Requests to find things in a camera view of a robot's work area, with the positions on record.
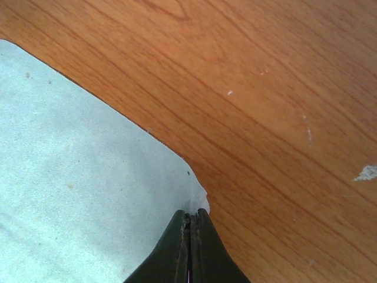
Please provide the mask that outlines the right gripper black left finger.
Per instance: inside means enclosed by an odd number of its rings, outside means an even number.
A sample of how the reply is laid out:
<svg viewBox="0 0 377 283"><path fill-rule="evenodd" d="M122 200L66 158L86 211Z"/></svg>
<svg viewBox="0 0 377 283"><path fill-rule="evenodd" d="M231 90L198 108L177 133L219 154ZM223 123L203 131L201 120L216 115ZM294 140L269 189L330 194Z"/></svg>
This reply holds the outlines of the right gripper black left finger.
<svg viewBox="0 0 377 283"><path fill-rule="evenodd" d="M126 282L189 282L190 220L177 210L149 256Z"/></svg>

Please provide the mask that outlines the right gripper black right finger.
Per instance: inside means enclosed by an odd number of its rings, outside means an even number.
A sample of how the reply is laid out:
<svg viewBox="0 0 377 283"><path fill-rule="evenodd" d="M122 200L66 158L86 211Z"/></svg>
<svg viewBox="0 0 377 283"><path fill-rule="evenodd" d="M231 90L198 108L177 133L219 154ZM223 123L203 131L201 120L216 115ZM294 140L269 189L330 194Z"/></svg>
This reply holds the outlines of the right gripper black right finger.
<svg viewBox="0 0 377 283"><path fill-rule="evenodd" d="M190 216L190 282L249 282L232 260L209 214Z"/></svg>

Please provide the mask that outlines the light blue cleaning cloth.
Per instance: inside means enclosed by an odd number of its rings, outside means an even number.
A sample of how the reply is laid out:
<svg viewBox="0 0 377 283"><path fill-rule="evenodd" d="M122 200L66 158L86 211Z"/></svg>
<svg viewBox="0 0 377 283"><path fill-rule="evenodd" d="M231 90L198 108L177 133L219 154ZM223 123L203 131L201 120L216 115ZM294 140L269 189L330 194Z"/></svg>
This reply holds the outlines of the light blue cleaning cloth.
<svg viewBox="0 0 377 283"><path fill-rule="evenodd" d="M200 208L180 156L1 41L2 282L123 282L175 211Z"/></svg>

